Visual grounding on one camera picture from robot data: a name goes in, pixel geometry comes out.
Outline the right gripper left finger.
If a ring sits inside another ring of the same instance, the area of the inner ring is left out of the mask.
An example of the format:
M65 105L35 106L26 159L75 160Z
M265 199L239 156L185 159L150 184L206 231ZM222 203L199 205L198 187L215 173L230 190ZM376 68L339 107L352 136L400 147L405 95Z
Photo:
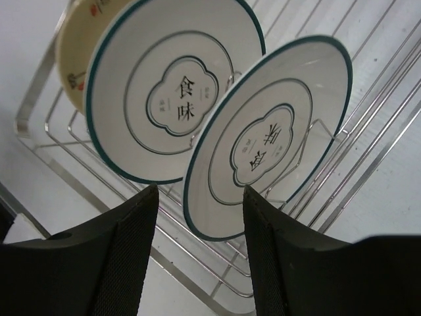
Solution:
M159 208L152 184L47 239L1 245L2 315L136 315Z

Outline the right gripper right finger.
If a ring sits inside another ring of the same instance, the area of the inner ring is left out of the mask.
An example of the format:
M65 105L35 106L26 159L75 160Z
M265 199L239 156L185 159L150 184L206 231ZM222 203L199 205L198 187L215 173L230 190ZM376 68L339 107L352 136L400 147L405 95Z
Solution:
M243 222L258 315L419 315L420 237L347 243L246 186Z

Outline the white plate teal rim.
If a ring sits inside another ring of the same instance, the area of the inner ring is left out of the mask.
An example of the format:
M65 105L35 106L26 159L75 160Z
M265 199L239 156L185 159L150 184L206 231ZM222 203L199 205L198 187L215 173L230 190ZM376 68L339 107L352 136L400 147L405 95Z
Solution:
M184 176L184 220L198 238L244 233L243 191L282 184L291 201L329 154L348 109L353 65L335 37L306 36L256 61L196 137Z

